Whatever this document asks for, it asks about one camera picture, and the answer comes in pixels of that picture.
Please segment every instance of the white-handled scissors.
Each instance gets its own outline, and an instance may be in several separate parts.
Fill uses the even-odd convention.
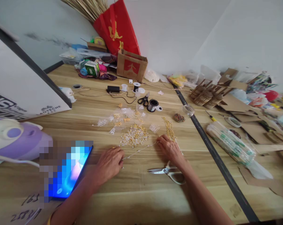
[[[167,166],[165,168],[160,168],[160,169],[149,169],[148,172],[149,173],[153,173],[153,174],[167,174],[176,184],[179,185],[183,185],[186,183],[185,178],[183,179],[183,181],[178,182],[173,176],[177,175],[177,174],[182,174],[180,171],[178,172],[170,172],[170,170],[172,169],[177,169],[176,166],[170,166],[171,161],[168,161]]]

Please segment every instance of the right hand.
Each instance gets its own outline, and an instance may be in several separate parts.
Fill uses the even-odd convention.
[[[171,141],[167,135],[164,134],[160,136],[157,138],[157,141],[163,154],[165,154],[176,167],[180,167],[180,165],[186,163],[178,144],[174,141]]]

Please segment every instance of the screwdriver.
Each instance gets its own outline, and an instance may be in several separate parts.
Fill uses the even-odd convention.
[[[209,115],[210,119],[211,119],[213,122],[217,121],[217,120],[216,120],[213,116],[211,116],[206,110],[205,110],[205,112]]]

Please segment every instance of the scissors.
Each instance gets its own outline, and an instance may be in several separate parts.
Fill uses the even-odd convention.
[[[183,181],[178,182],[173,176],[177,174],[182,174],[180,171],[179,172],[170,172],[172,169],[177,169],[176,166],[170,166],[171,161],[168,161],[167,166],[165,168],[160,168],[160,169],[150,169],[148,170],[149,173],[153,174],[167,174],[176,184],[183,185],[186,183],[185,178]]]
[[[139,104],[143,104],[144,106],[148,106],[149,105],[149,101],[148,101],[148,97],[150,95],[150,92],[147,93],[147,95],[143,98],[140,98],[137,102]]]

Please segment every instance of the white wall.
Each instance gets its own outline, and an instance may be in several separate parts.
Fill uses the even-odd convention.
[[[69,43],[86,44],[80,38],[97,35],[83,16],[59,0],[0,0],[0,24],[20,37],[17,44],[42,69],[59,62]]]
[[[191,61],[230,0],[125,0],[142,56],[164,74]]]
[[[267,70],[283,93],[283,0],[232,0],[191,66],[201,64]]]

